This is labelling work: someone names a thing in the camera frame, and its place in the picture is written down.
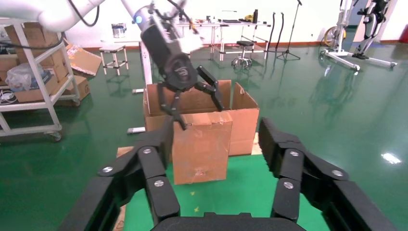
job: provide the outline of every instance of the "yellow object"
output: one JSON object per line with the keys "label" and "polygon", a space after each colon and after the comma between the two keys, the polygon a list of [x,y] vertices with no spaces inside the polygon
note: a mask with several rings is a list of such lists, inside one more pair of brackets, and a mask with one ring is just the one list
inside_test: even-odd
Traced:
{"label": "yellow object", "polygon": [[245,16],[245,20],[250,20],[252,22],[254,20],[254,15],[249,14],[249,15]]}
{"label": "yellow object", "polygon": [[[326,31],[326,33],[324,33],[324,37],[323,37],[323,39],[324,39],[324,44],[326,44],[327,46],[329,46],[329,47],[332,47],[332,46],[334,46],[335,45],[335,37],[337,36],[337,27],[336,26],[333,26],[332,28],[330,28],[330,29],[328,29],[327,31]],[[346,32],[344,31],[344,33],[343,33],[343,39],[345,39],[345,37],[346,37]]]}

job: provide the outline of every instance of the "white wall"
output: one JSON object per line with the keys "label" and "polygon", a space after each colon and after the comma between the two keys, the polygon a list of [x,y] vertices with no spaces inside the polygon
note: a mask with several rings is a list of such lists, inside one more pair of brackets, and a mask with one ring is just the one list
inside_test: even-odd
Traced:
{"label": "white wall", "polygon": [[405,26],[408,25],[408,0],[398,0],[395,8],[388,18],[387,27],[385,28],[381,40],[399,40]]}
{"label": "white wall", "polygon": [[[150,0],[139,0],[140,5],[149,4]],[[156,0],[156,3],[162,6],[169,6],[166,0]],[[320,41],[323,33],[335,26],[338,18],[340,0],[303,0],[303,6],[299,7],[297,21],[293,33],[293,42],[311,42]],[[285,26],[282,33],[281,42],[288,42],[293,18],[296,12],[296,0],[189,0],[185,8],[186,13],[191,18],[205,18],[206,15],[219,15],[222,10],[237,10],[237,17],[252,14],[258,9],[259,21],[272,22],[272,13],[276,12],[275,31],[272,42],[278,40],[279,30],[281,28],[281,12],[285,14]],[[85,16],[88,22],[93,22],[96,9]],[[66,32],[70,42],[82,47],[100,47],[103,40],[109,40],[112,37],[111,23],[126,23],[128,31],[126,37],[129,40],[140,41],[140,30],[137,25],[131,24],[131,17],[119,0],[106,0],[101,4],[100,18],[94,27],[86,27],[83,23],[76,24]],[[208,28],[200,28],[200,33],[205,37],[205,43],[210,42],[211,31]],[[241,27],[225,27],[223,29],[226,43],[235,43],[240,39]],[[252,29],[246,28],[245,34],[252,36]],[[257,36],[268,39],[270,27],[258,27]]]}

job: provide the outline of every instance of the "black stool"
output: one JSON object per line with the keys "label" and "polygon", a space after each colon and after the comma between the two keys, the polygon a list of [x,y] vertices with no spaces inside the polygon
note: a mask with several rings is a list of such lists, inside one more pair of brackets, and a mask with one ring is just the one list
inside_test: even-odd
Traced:
{"label": "black stool", "polygon": [[245,69],[249,69],[249,67],[252,65],[252,60],[251,58],[245,58],[245,48],[246,47],[252,47],[254,45],[253,42],[251,41],[237,41],[237,44],[242,46],[242,55],[235,57],[234,60],[231,62],[231,66],[237,68],[238,62],[240,62],[240,65],[242,66],[243,63],[245,62],[246,65],[244,66]]}

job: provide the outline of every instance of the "bottle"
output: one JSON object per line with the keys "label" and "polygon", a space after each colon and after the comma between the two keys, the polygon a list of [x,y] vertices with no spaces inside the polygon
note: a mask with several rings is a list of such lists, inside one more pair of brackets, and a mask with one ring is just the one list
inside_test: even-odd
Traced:
{"label": "bottle", "polygon": [[254,16],[253,16],[253,18],[252,18],[252,23],[257,23],[258,22],[258,10],[257,9],[255,9],[255,11],[254,11]]}

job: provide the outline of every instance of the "wheeled base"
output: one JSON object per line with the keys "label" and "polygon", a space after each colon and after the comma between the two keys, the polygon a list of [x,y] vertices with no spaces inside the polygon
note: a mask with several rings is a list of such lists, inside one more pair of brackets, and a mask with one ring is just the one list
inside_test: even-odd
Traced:
{"label": "wheeled base", "polygon": [[236,69],[238,66],[238,63],[240,63],[239,65],[243,66],[245,69],[249,69],[252,66],[252,60],[249,58],[242,57],[242,56],[235,57],[235,59],[232,60],[231,62],[231,66],[233,66],[234,69]]}
{"label": "wheeled base", "polygon": [[[349,62],[349,61],[347,61],[347,60],[341,58],[341,57],[344,57],[344,56],[350,56],[350,57],[352,57],[352,56],[353,56],[353,53],[346,52],[346,51],[330,51],[330,50],[328,50],[328,49],[324,49],[324,50],[320,53],[320,55],[321,55],[321,56],[324,56],[324,55],[325,55],[325,56],[331,57],[332,59],[334,59],[334,60],[336,60],[336,61],[339,61],[339,62],[345,64],[346,66],[348,66],[348,67],[350,67],[351,69],[354,69],[354,70],[356,70],[356,71],[359,71],[359,70],[360,70],[360,66],[359,66],[359,65],[354,64],[354,63],[352,63],[352,62]],[[384,67],[389,67],[390,69],[392,69],[394,66],[397,65],[397,63],[395,63],[395,62],[389,62],[389,61],[384,61],[384,60],[381,60],[381,59],[374,59],[374,58],[367,58],[367,59],[364,59],[364,61],[368,61],[369,63],[374,64],[374,65],[380,65],[380,66],[384,66]]]}

